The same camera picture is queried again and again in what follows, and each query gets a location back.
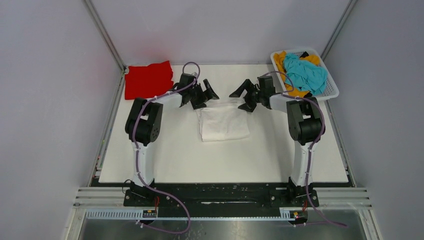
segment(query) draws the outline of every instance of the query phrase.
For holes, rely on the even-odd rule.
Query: folded red cloth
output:
[[[172,88],[173,72],[170,61],[148,66],[129,66],[125,75],[125,100],[153,98]]]

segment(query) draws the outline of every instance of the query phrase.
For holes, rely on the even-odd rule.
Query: gray wall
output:
[[[0,239],[57,240],[119,70],[81,0],[0,3]]]
[[[384,239],[424,239],[424,1],[358,1],[325,60],[330,102]]]
[[[349,0],[93,0],[127,65],[257,64],[324,50]]]

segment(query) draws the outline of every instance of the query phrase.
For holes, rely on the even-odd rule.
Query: white cloth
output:
[[[248,115],[246,111],[237,108],[239,105],[218,104],[197,111],[201,140],[213,142],[249,137]]]

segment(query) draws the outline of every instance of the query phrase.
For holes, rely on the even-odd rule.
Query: yellow cloth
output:
[[[275,64],[277,65],[278,71],[285,73],[286,71],[284,70],[283,67],[283,61],[284,58],[286,57],[286,51],[282,51],[282,53],[278,54],[274,54],[274,61]],[[318,57],[317,55],[309,55],[307,57],[301,57],[301,60],[306,60],[308,62],[311,62],[313,64],[315,64],[316,66],[318,66],[320,64],[320,57]],[[287,91],[292,90],[292,86],[290,86],[289,84],[285,83],[286,80],[286,76],[284,76],[283,74],[280,74],[282,82],[284,83],[285,89],[287,89]],[[288,92],[287,94],[292,96],[292,97],[304,97],[306,94],[308,94],[309,91],[299,91],[299,89],[297,89],[296,87],[294,88],[294,91]]]

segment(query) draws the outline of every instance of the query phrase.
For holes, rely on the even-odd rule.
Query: white plastic basket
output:
[[[339,95],[339,89],[337,88],[336,84],[334,83],[334,80],[331,77],[329,70],[327,69],[326,65],[324,64],[323,60],[321,59],[321,57],[317,53],[317,51],[315,51],[313,49],[289,49],[289,50],[284,50],[284,51],[288,54],[295,54],[299,57],[304,52],[307,52],[309,55],[316,55],[316,56],[319,57],[319,61],[320,61],[319,66],[325,68],[325,70],[327,71],[328,74],[327,74],[327,86],[325,87],[324,93],[321,94],[321,95],[315,95],[314,96],[317,101],[325,101],[325,100],[333,99],[333,98],[335,98]],[[274,69],[276,71],[278,71],[278,67],[276,65],[276,62],[274,61],[274,54],[280,54],[282,52],[283,52],[283,50],[275,51],[275,52],[271,53],[272,65],[274,66]],[[283,84],[283,79],[281,78],[280,74],[276,74],[276,75],[278,76],[279,84],[281,84],[282,89],[284,89],[284,91],[285,91],[286,87]]]

